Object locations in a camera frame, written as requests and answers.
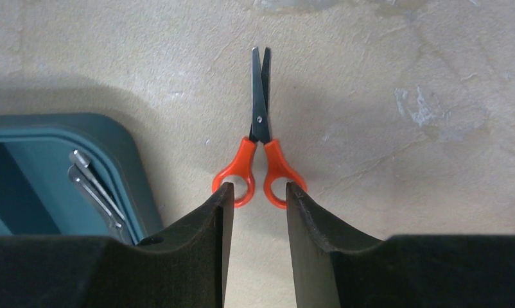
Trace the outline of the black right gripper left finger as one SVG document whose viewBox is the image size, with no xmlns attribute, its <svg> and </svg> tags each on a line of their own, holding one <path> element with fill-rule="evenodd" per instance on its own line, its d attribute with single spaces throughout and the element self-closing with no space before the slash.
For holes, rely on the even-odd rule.
<svg viewBox="0 0 515 308">
<path fill-rule="evenodd" d="M 223 307 L 233 218 L 226 182 L 135 246 L 102 236 L 0 236 L 0 307 Z"/>
</svg>

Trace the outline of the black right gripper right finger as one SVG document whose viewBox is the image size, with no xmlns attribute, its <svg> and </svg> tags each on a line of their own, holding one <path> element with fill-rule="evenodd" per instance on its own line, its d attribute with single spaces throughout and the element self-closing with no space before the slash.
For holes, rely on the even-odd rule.
<svg viewBox="0 0 515 308">
<path fill-rule="evenodd" d="M 377 239 L 286 186 L 298 307 L 515 307 L 515 235 Z"/>
</svg>

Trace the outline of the orange handled scissors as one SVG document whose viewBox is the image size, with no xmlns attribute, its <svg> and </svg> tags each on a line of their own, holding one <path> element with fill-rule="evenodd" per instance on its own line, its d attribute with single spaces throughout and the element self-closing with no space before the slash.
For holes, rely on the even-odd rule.
<svg viewBox="0 0 515 308">
<path fill-rule="evenodd" d="M 246 193 L 235 200 L 235 207 L 246 205 L 254 196 L 256 183 L 252 173 L 254 155 L 259 143 L 263 145 L 267 159 L 267 173 L 263 182 L 263 191 L 269 202 L 280 209 L 287 209 L 287 202 L 276 196 L 272 184 L 280 179 L 292 180 L 303 190 L 307 189 L 303 177 L 292 168 L 286 160 L 278 139 L 273 138 L 270 126 L 270 69 L 272 53 L 265 48 L 261 56 L 258 47 L 251 49 L 251 111 L 252 121 L 249 134 L 241 139 L 239 148 L 230 162 L 212 181 L 211 189 L 215 192 L 228 176 L 238 176 L 246 183 Z"/>
</svg>

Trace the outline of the black handled bandage scissors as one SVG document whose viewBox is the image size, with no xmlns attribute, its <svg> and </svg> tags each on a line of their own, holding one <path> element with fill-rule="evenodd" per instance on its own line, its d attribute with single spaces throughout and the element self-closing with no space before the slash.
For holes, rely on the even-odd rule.
<svg viewBox="0 0 515 308">
<path fill-rule="evenodd" d="M 109 234 L 118 241 L 133 245 L 134 240 L 127 226 L 127 220 L 90 168 L 91 160 L 80 150 L 69 154 L 71 166 L 67 176 L 78 192 L 86 199 L 104 220 Z"/>
</svg>

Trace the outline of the teal plastic tray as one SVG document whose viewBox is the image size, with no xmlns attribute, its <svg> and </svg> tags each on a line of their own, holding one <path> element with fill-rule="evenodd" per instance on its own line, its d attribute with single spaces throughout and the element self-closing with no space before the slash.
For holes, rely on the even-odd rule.
<svg viewBox="0 0 515 308">
<path fill-rule="evenodd" d="M 80 150 L 137 244 L 162 222 L 134 138 L 99 114 L 0 115 L 0 235 L 109 235 L 67 176 Z"/>
</svg>

